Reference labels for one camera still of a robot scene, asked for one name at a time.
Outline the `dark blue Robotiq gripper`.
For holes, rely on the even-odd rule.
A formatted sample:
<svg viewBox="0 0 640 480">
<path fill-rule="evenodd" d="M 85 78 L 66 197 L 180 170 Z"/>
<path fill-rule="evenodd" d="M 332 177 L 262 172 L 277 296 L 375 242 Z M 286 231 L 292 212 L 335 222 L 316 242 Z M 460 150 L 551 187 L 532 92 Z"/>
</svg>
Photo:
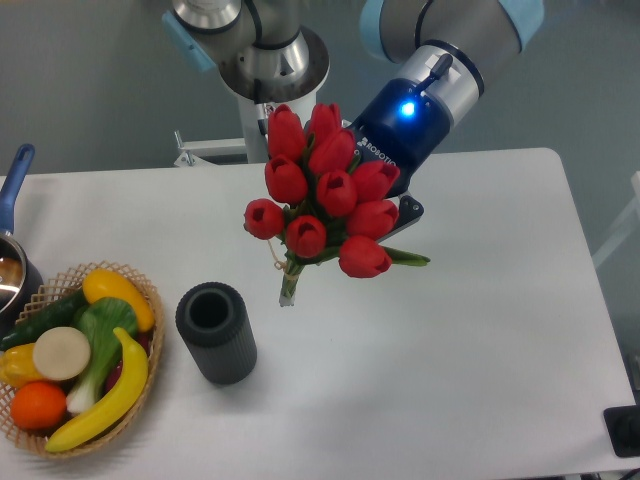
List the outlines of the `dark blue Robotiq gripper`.
<svg viewBox="0 0 640 480">
<path fill-rule="evenodd" d="M 364 163 L 382 160 L 399 169 L 399 176 L 388 193 L 399 216 L 378 243 L 421 219 L 424 206 L 412 195 L 402 193 L 408 190 L 411 177 L 452 126 L 444 107 L 431 96 L 418 94 L 416 87 L 414 82 L 404 78 L 389 81 L 348 126 L 354 133 L 356 150 Z"/>
</svg>

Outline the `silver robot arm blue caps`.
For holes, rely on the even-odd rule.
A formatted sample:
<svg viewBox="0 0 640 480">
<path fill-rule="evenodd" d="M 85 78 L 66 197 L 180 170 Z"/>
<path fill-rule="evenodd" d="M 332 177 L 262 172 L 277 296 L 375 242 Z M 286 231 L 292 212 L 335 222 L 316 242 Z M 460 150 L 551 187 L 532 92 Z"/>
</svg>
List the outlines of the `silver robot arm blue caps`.
<svg viewBox="0 0 640 480">
<path fill-rule="evenodd" d="M 347 123 L 366 161 L 398 166 L 391 193 L 398 229 L 419 220 L 410 180 L 460 123 L 544 19 L 540 1 L 369 1 L 359 29 L 367 51 L 398 73 Z M 308 122 L 330 67 L 323 40 L 300 20 L 296 1 L 176 1 L 163 14 L 176 48 L 197 70 L 217 69 L 235 95 L 239 139 L 180 142 L 178 164 L 242 154 L 267 159 L 269 116 L 288 106 Z"/>
</svg>

